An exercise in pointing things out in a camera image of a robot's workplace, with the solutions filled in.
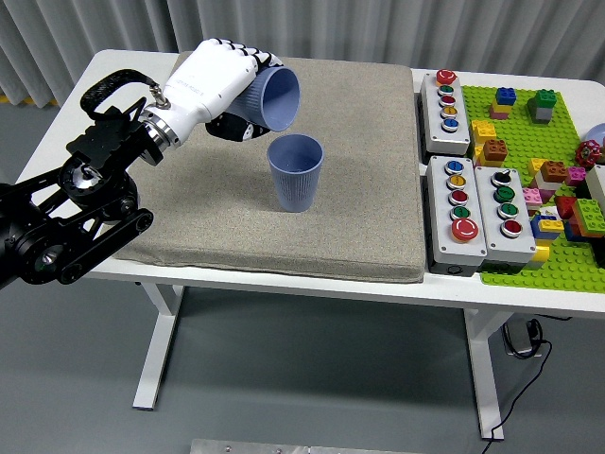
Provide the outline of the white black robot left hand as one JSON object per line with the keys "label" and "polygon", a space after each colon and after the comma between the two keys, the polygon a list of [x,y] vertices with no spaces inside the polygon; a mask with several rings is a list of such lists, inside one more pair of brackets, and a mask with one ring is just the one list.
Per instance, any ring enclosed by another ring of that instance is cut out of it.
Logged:
{"label": "white black robot left hand", "polygon": [[227,39],[208,39],[169,77],[164,96],[169,107],[151,110],[184,143],[199,123],[209,123],[227,111],[270,131],[281,126],[268,115],[268,78],[284,67],[274,54]]}

